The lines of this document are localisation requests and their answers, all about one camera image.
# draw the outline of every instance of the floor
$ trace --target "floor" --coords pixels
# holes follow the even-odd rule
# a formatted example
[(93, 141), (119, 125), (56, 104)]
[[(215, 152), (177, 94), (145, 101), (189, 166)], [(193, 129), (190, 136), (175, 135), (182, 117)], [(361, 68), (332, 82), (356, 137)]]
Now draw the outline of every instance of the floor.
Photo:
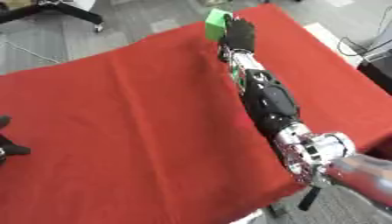
[[(370, 45), (377, 35), (382, 14), (390, 0), (271, 0), (301, 25), (320, 23), (335, 36), (350, 37)], [(220, 7), (238, 10), (256, 6), (259, 0), (234, 0)], [(126, 46), (152, 33), (203, 20), (209, 8), (199, 0), (99, 0), (93, 8), (104, 16), (105, 30), (72, 17), (46, 13), (0, 25), (0, 74), (77, 60)], [(268, 223), (378, 223), (352, 195), (339, 189), (325, 190), (308, 213), (296, 205), (300, 192), (280, 203), (288, 214)], [(265, 223), (262, 220), (254, 223)]]

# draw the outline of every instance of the green block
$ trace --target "green block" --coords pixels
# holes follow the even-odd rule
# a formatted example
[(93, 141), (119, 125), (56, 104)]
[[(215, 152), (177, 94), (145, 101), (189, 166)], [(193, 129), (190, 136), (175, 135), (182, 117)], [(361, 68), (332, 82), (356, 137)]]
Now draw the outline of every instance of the green block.
[(212, 9), (206, 19), (206, 38), (214, 41), (218, 41), (224, 34), (226, 29), (224, 15), (229, 14), (233, 16), (233, 13)]

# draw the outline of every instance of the robotic arm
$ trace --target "robotic arm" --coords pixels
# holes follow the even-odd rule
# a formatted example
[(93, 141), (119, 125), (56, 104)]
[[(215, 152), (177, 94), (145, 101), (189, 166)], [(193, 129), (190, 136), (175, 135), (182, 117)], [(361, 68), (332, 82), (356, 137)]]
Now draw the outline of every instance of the robotic arm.
[(313, 133), (301, 121), (299, 106), (289, 91), (255, 60), (254, 26), (229, 15), (225, 21), (218, 58), (229, 64), (248, 115), (293, 178), (312, 186), (298, 207), (308, 210), (323, 187), (339, 185), (388, 213), (392, 209), (392, 162), (357, 154), (353, 141), (341, 132)]

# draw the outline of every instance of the cable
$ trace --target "cable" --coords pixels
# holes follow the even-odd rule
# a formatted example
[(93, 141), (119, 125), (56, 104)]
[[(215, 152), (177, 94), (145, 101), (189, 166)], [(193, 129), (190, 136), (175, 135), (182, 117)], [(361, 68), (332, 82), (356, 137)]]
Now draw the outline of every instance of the cable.
[(392, 10), (392, 5), (388, 6), (387, 9), (385, 9), (384, 14), (382, 15), (382, 19), (380, 23), (378, 24), (378, 29), (377, 29), (377, 35), (380, 35), (380, 31), (382, 29), (382, 24), (384, 23), (385, 18), (388, 15), (388, 12)]
[[(383, 13), (383, 15), (382, 15), (381, 21), (380, 21), (380, 23), (379, 23), (378, 29), (377, 29), (377, 35), (374, 37), (375, 39), (377, 39), (378, 37), (380, 37), (380, 36), (382, 35), (382, 33), (380, 33), (381, 28), (382, 28), (382, 24), (384, 23), (385, 18), (387, 17), (388, 13), (389, 13), (391, 10), (392, 10), (392, 5), (388, 6), (388, 7), (385, 9), (385, 11), (384, 11), (384, 13)], [(344, 52), (341, 50), (341, 43), (343, 42), (344, 39), (347, 40), (348, 42), (350, 42), (352, 45), (359, 47), (361, 50), (363, 50), (363, 52), (358, 52), (358, 53), (356, 53), (356, 54), (344, 53)], [(354, 57), (354, 56), (363, 56), (364, 54), (370, 53), (370, 52), (372, 52), (372, 51), (374, 51), (374, 50), (376, 50), (376, 49), (379, 49), (379, 48), (381, 48), (381, 47), (383, 47), (383, 46), (385, 46), (385, 45), (387, 45), (387, 44), (389, 44), (389, 43), (391, 43), (391, 42), (392, 42), (392, 39), (391, 39), (391, 40), (388, 40), (387, 42), (382, 43), (382, 44), (380, 44), (380, 45), (378, 45), (378, 46), (375, 46), (375, 47), (373, 47), (373, 48), (371, 48), (371, 49), (367, 49), (367, 48), (364, 47), (363, 45), (359, 45), (359, 44), (353, 42), (349, 37), (344, 37), (344, 38), (341, 38), (341, 39), (340, 39), (340, 41), (339, 41), (339, 43), (338, 43), (338, 45), (337, 45), (336, 48), (338, 49), (339, 53), (341, 53), (341, 54), (343, 54), (343, 55), (345, 55), (345, 56), (348, 56), (348, 57)]]
[(38, 57), (38, 58), (40, 58), (40, 59), (42, 59), (42, 60), (48, 60), (48, 61), (51, 61), (51, 62), (56, 63), (56, 64), (61, 63), (61, 62), (59, 62), (59, 61), (57, 61), (57, 60), (55, 60), (55, 59), (49, 59), (49, 58), (47, 58), (47, 57), (45, 57), (45, 56), (41, 56), (41, 55), (39, 55), (39, 54), (37, 54), (37, 53), (35, 53), (35, 52), (29, 51), (29, 50), (27, 50), (27, 49), (25, 49), (25, 48), (23, 48), (23, 47), (21, 47), (21, 46), (19, 46), (19, 45), (15, 45), (14, 43), (11, 43), (10, 41), (7, 41), (7, 40), (3, 41), (3, 43), (0, 45), (0, 47), (4, 46), (5, 44), (8, 44), (8, 45), (10, 45), (10, 46), (12, 46), (13, 48), (16, 48), (16, 49), (18, 49), (18, 50), (22, 50), (22, 51), (24, 51), (24, 52), (27, 52), (27, 53), (29, 53), (29, 54), (31, 54), (31, 55), (33, 55), (33, 56), (36, 56), (36, 57)]

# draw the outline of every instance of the red tablecloth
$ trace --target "red tablecloth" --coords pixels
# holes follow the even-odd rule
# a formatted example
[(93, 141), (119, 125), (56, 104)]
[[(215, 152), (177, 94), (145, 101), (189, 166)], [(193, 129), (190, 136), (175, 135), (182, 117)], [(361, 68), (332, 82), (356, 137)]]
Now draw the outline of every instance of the red tablecloth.
[[(241, 15), (256, 57), (315, 131), (365, 150), (392, 101), (273, 5)], [(33, 149), (0, 168), (1, 223), (228, 223), (298, 186), (257, 133), (203, 24), (0, 77), (5, 134)]]

